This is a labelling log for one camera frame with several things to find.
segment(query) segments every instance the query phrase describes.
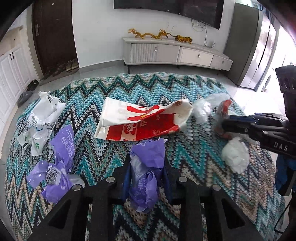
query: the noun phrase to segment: white tv cabinet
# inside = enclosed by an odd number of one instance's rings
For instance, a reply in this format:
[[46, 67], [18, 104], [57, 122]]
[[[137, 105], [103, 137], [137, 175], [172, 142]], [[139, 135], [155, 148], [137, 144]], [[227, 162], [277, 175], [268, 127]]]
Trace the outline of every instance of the white tv cabinet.
[[191, 65], [229, 71], [232, 60], [205, 46], [176, 40], [124, 37], [123, 60], [128, 66], [139, 64]]

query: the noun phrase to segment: metal screw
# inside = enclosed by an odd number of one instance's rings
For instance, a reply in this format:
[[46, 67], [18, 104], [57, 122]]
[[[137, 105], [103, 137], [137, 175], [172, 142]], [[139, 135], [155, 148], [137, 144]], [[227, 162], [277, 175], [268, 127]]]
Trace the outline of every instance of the metal screw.
[[75, 185], [72, 187], [72, 189], [73, 189], [74, 191], [78, 191], [78, 190], [80, 190], [80, 188], [81, 188], [81, 186], [80, 186], [79, 184], [75, 184]]
[[188, 180], [187, 177], [183, 177], [183, 176], [179, 177], [179, 181], [182, 183], [187, 182], [187, 180]]
[[220, 187], [218, 184], [214, 184], [214, 185], [213, 185], [213, 189], [214, 189], [215, 191], [220, 191], [220, 190], [221, 190], [221, 187]]
[[108, 182], [108, 183], [112, 183], [114, 181], [115, 181], [115, 178], [114, 177], [107, 177], [106, 178], [106, 182]]

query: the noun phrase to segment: purple plastic packaging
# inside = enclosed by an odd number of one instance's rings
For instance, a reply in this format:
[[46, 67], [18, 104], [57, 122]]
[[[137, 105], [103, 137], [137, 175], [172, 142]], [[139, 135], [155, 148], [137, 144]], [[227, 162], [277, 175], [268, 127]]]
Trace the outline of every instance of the purple plastic packaging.
[[61, 129], [50, 142], [54, 147], [54, 164], [40, 160], [27, 176], [28, 183], [36, 188], [46, 179], [42, 196], [48, 201], [57, 203], [73, 186], [68, 174], [71, 171], [74, 148], [74, 133], [71, 125]]
[[132, 207], [137, 212], [150, 211], [158, 199], [164, 165], [165, 140], [143, 140], [131, 149], [132, 185], [129, 189]]

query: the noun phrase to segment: chevron patterned carpet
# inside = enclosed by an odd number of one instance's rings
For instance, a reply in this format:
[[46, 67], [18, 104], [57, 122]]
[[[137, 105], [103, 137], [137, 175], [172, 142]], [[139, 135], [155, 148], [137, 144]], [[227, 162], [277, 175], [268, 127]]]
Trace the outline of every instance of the chevron patterned carpet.
[[[213, 93], [226, 93], [226, 90], [215, 79], [198, 75], [159, 72], [73, 81], [52, 92], [67, 106], [51, 138], [64, 126], [72, 125], [76, 149], [72, 173], [84, 175], [89, 185], [95, 185], [122, 165], [127, 150], [133, 145], [93, 138], [106, 96], [152, 106], [182, 98], [195, 101]], [[231, 110], [243, 114], [236, 103]], [[38, 157], [30, 155], [30, 148], [23, 150], [16, 137], [24, 131], [25, 121], [24, 118], [16, 127], [5, 177], [6, 204], [17, 240], [26, 240], [53, 207], [41, 196], [44, 182], [34, 190], [26, 181], [40, 159], [54, 161], [53, 149], [46, 144]], [[170, 164], [198, 184], [221, 185], [265, 240], [273, 240], [273, 225], [284, 209], [284, 199], [274, 187], [275, 168], [269, 153], [250, 144], [247, 170], [241, 175], [233, 174], [220, 157], [226, 141], [213, 134], [212, 124], [213, 118], [203, 125], [195, 124], [194, 118], [190, 118], [186, 132], [167, 136], [165, 147]], [[113, 214], [117, 240], [176, 240], [178, 237], [180, 207], [170, 206], [162, 189], [160, 200], [150, 213], [136, 213], [126, 202], [124, 207], [114, 206]]]

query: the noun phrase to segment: wall-mounted tv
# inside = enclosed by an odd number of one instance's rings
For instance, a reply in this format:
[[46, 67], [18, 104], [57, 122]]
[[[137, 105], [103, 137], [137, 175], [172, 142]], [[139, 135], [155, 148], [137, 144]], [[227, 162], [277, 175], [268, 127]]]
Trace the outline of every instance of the wall-mounted tv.
[[114, 0], [114, 8], [152, 9], [179, 14], [219, 29], [224, 0]]

